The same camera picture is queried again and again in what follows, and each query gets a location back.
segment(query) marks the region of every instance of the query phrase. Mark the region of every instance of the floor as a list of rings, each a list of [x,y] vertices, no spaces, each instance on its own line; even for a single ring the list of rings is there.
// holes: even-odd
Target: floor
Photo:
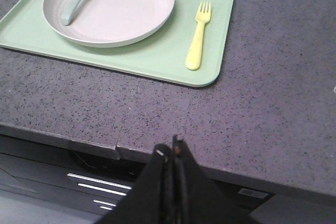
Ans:
[[[332,207],[275,196],[252,214],[263,224],[332,224]],[[0,190],[1,224],[92,224],[100,216]]]
[[[92,224],[100,216],[0,190],[1,224]]]

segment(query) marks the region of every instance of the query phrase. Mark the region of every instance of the yellow fork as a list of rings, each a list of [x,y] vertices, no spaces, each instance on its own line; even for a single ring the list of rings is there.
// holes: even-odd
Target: yellow fork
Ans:
[[[190,70],[197,70],[201,65],[204,27],[210,21],[210,18],[211,3],[209,1],[202,1],[196,14],[197,27],[194,39],[185,61],[186,67]]]

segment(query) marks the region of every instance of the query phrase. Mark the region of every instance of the fork handle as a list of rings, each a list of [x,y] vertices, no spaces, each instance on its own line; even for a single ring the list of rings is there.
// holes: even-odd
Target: fork handle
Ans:
[[[197,22],[195,35],[185,60],[185,65],[190,70],[197,70],[201,65],[204,27],[204,22]]]

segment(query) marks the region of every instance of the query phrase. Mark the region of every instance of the kitchen counter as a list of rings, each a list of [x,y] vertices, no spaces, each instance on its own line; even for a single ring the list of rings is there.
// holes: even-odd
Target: kitchen counter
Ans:
[[[212,178],[336,205],[333,2],[234,0],[201,89],[0,48],[0,134],[137,161],[179,134]]]

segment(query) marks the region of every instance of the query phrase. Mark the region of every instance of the white plate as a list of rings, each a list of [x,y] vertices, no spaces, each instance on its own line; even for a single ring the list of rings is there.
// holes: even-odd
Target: white plate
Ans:
[[[90,47],[120,47],[156,32],[168,19],[174,0],[83,0],[71,25],[60,17],[71,0],[44,0],[47,23],[65,38]]]

